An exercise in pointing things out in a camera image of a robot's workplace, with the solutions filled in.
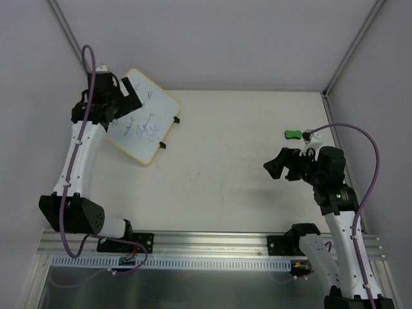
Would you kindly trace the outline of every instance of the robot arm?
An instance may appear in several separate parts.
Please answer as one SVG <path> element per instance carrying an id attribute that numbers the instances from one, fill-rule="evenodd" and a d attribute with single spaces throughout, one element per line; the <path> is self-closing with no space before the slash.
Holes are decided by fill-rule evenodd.
<path id="1" fill-rule="evenodd" d="M 343 184 L 346 164 L 343 151 L 335 147 L 322 147 L 316 160 L 315 152 L 321 146 L 320 135 L 304 134 L 303 137 L 306 144 L 304 148 L 282 148 L 275 159 L 264 164 L 264 168 L 273 179 L 279 179 L 286 167 L 287 180 L 302 179 L 312 185 L 315 201 L 320 206 L 332 234 L 338 264 L 324 248 L 320 232 L 312 223 L 293 225 L 277 246 L 286 248 L 289 252 L 302 252 L 309 259 L 320 276 L 327 295 L 324 301 L 326 309 L 371 308 L 369 292 L 376 308 L 395 308 L 391 299 L 382 297 L 373 277 L 359 222 L 355 237 L 363 267 L 357 260 L 352 224 L 359 206 L 355 191 Z M 367 286 L 362 278 L 363 270 L 368 277 Z"/>
<path id="2" fill-rule="evenodd" d="M 39 207 L 55 231 L 59 229 L 59 207 L 62 201 L 66 173 L 72 160 L 76 144 L 79 150 L 71 170 L 70 186 L 64 205 L 65 232 L 94 234 L 104 237 L 125 238 L 128 240 L 132 229 L 130 222 L 121 218 L 106 216 L 104 208 L 90 200 L 91 175 L 97 151 L 106 135 L 109 123 L 115 119 L 142 107 L 137 94 L 127 77 L 122 82 L 128 92 L 125 96 L 120 85 L 114 83 L 111 72 L 98 72 L 91 101 L 91 109 L 85 125 L 81 142 L 77 140 L 83 125 L 86 103 L 83 91 L 82 100 L 71 111 L 72 134 L 71 143 L 60 175 L 59 181 L 49 196 L 41 196 Z M 88 75 L 89 88 L 91 75 Z"/>

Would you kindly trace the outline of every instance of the gray wall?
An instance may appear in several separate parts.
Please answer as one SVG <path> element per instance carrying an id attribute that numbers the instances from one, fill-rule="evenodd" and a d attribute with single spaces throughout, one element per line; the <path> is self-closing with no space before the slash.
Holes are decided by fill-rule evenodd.
<path id="1" fill-rule="evenodd" d="M 412 308 L 411 12 L 410 0 L 388 1 L 330 99 L 336 121 L 363 127 L 380 147 L 380 177 L 365 218 L 384 242 L 404 308 Z M 373 174 L 373 149 L 356 132 L 340 133 L 363 196 Z"/>
<path id="2" fill-rule="evenodd" d="M 375 0 L 60 0 L 81 44 L 165 89 L 322 90 Z"/>
<path id="3" fill-rule="evenodd" d="M 46 226 L 37 203 L 59 177 L 86 79 L 42 0 L 3 1 L 0 41 L 0 308 L 21 309 Z"/>

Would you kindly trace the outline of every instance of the small whiteboard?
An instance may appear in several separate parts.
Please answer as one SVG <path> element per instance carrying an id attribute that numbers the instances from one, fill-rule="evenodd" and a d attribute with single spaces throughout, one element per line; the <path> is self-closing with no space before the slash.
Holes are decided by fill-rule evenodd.
<path id="1" fill-rule="evenodd" d="M 130 69 L 126 76 L 143 106 L 110 123 L 106 140 L 140 163 L 150 164 L 180 112 L 180 103 L 138 69 Z M 128 95 L 122 83 L 120 89 Z"/>

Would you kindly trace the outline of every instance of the white table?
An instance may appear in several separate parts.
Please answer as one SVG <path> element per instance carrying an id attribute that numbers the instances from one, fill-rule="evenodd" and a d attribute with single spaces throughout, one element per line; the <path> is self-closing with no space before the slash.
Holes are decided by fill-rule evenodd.
<path id="1" fill-rule="evenodd" d="M 93 174 L 95 203 L 139 230 L 286 232 L 312 222 L 329 232 L 310 185 L 272 180 L 263 168 L 282 147 L 303 145 L 286 140 L 285 130 L 328 123 L 319 93 L 169 93 L 182 105 L 182 122 L 167 135 L 167 149 L 144 166 L 105 142 Z M 321 134 L 333 145 L 330 130 Z"/>

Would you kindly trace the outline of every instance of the green eraser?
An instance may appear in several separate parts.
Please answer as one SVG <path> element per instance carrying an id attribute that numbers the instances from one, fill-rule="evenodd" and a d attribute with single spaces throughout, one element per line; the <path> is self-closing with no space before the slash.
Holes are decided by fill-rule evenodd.
<path id="1" fill-rule="evenodd" d="M 287 140 L 290 139 L 296 139 L 296 140 L 300 140 L 302 138 L 302 132 L 300 132 L 299 130 L 296 131 L 291 131 L 291 130 L 286 130 L 285 131 L 285 138 Z"/>

